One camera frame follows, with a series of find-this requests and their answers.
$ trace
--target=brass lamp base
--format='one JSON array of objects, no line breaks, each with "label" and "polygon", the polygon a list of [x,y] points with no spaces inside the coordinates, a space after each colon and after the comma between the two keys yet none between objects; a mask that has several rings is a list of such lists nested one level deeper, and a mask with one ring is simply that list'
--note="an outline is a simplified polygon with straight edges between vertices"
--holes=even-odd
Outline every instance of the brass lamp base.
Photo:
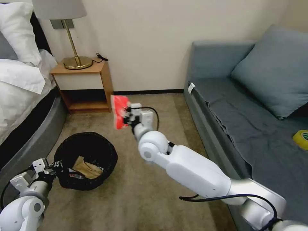
[{"label": "brass lamp base", "polygon": [[80,70],[85,69],[87,67],[92,66],[93,60],[88,57],[72,57],[72,58],[65,58],[63,65],[66,69],[70,70]]}]

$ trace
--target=lamp shade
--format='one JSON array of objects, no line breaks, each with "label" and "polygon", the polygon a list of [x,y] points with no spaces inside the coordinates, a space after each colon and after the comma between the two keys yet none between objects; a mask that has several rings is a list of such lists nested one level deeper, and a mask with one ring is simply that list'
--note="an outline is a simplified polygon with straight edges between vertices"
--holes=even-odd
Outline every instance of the lamp shade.
[{"label": "lamp shade", "polygon": [[82,0],[32,0],[40,19],[74,19],[87,15]]}]

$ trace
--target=red package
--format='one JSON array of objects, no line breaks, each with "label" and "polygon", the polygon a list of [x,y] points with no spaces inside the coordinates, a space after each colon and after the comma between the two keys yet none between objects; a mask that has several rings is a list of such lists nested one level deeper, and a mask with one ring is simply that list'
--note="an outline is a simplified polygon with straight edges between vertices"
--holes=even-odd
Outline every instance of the red package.
[{"label": "red package", "polygon": [[111,96],[111,106],[114,115],[114,126],[116,129],[128,127],[124,124],[126,109],[130,106],[130,101],[126,96]]}]

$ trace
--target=power cord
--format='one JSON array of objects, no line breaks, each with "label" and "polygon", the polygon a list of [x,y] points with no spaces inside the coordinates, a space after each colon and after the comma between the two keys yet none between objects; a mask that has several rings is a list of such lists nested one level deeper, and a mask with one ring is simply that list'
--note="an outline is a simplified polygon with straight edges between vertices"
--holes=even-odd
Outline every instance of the power cord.
[{"label": "power cord", "polygon": [[157,111],[154,108],[152,108],[152,107],[136,107],[136,108],[133,108],[133,109],[151,109],[151,110],[153,110],[156,114],[156,117],[157,117],[157,128],[156,128],[156,130],[158,131],[158,129],[159,129],[159,116],[158,116]]},{"label": "power cord", "polygon": [[278,215],[277,215],[277,210],[276,210],[275,206],[269,200],[267,200],[266,198],[258,196],[258,195],[236,194],[236,195],[213,197],[213,198],[206,198],[206,199],[194,199],[198,196],[199,196],[199,194],[192,196],[192,197],[179,197],[179,199],[182,200],[182,201],[189,201],[189,202],[209,202],[209,201],[223,200],[223,199],[229,199],[229,198],[235,198],[235,197],[256,197],[256,198],[264,200],[266,203],[268,203],[270,205],[270,207],[272,208],[273,212],[274,212],[273,218],[264,227],[262,227],[262,229],[260,229],[259,231],[265,231],[267,229],[271,230],[277,222],[282,221],[282,219],[277,218]]},{"label": "power cord", "polygon": [[104,58],[104,57],[101,56],[99,53],[96,53],[96,56],[97,56],[98,58],[101,59],[101,61],[95,61],[94,59],[92,59],[92,60],[93,60],[94,62],[96,62],[96,63],[101,63],[103,60],[104,60],[104,61],[109,61],[109,59]]},{"label": "power cord", "polygon": [[[27,169],[25,169],[25,170],[23,170],[23,171],[21,171],[21,172],[19,172],[19,173],[17,173],[16,175],[19,175],[19,174],[21,174],[21,173],[23,173],[23,172],[26,172],[26,171],[30,171],[30,170],[34,170],[34,168],[33,168],[33,166],[31,165],[30,167],[28,167]],[[10,181],[5,185],[5,187],[3,188],[3,190],[2,190],[2,192],[1,192],[1,198],[0,198],[0,207],[1,207],[1,210],[3,210],[4,209],[4,202],[3,202],[3,199],[4,199],[4,193],[5,193],[5,191],[6,191],[6,189],[8,188],[8,186],[10,185]]]}]

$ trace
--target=black wastebasket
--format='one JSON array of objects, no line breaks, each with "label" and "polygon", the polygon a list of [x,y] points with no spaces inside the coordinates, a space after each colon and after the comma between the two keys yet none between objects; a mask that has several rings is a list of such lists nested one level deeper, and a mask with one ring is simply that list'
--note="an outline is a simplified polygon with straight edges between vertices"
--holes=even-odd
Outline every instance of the black wastebasket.
[{"label": "black wastebasket", "polygon": [[[70,172],[77,158],[82,156],[85,162],[98,166],[102,174],[95,179],[77,178]],[[63,169],[57,171],[63,188],[92,190],[107,179],[116,166],[118,155],[114,146],[103,136],[95,132],[78,133],[68,137],[58,147],[54,162],[61,161]]]}]

